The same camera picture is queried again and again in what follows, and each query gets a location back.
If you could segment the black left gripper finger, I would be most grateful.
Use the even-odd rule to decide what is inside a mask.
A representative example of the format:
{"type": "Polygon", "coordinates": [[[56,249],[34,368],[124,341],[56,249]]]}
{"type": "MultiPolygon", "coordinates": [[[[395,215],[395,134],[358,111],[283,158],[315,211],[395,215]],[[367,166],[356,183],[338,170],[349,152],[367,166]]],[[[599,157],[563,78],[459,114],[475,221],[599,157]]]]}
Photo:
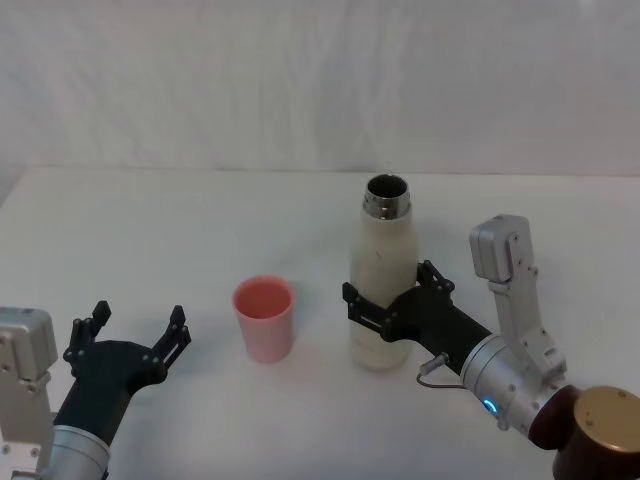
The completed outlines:
{"type": "Polygon", "coordinates": [[[169,369],[190,343],[191,335],[186,325],[184,309],[181,305],[175,305],[163,335],[142,359],[153,364],[163,364],[169,369]]]}
{"type": "Polygon", "coordinates": [[[69,364],[77,364],[87,354],[110,316],[108,301],[100,300],[89,317],[76,318],[72,322],[69,345],[63,354],[64,360],[69,364]]]}

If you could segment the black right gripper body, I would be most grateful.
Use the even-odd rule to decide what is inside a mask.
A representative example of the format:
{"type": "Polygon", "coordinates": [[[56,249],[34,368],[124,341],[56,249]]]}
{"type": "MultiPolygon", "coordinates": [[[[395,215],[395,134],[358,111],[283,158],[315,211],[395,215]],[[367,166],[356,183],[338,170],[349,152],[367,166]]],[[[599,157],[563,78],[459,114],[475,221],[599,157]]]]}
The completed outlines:
{"type": "Polygon", "coordinates": [[[460,373],[472,350],[491,331],[455,306],[449,293],[416,286],[392,304],[394,332],[412,340],[434,356],[445,353],[447,365],[460,373]]]}

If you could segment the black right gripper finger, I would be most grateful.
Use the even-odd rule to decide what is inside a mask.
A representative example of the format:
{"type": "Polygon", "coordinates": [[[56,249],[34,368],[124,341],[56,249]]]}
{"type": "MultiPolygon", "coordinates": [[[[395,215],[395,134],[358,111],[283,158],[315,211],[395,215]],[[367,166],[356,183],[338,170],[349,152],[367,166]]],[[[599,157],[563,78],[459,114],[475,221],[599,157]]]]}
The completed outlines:
{"type": "Polygon", "coordinates": [[[347,304],[347,317],[388,343],[401,339],[393,312],[367,299],[349,282],[342,284],[342,297],[347,304]]]}
{"type": "Polygon", "coordinates": [[[417,283],[430,294],[447,301],[455,290],[455,284],[445,278],[430,260],[424,260],[417,266],[417,283]]]}

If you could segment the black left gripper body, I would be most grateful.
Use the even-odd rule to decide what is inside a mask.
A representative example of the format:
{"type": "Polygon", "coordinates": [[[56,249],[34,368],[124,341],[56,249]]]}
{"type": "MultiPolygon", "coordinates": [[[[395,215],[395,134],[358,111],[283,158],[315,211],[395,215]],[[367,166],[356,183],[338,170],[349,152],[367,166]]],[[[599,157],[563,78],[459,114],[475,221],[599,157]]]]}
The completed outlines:
{"type": "Polygon", "coordinates": [[[68,347],[64,360],[74,383],[54,424],[88,432],[106,445],[112,444],[133,396],[167,377],[166,365],[152,349],[133,342],[68,347]]]}

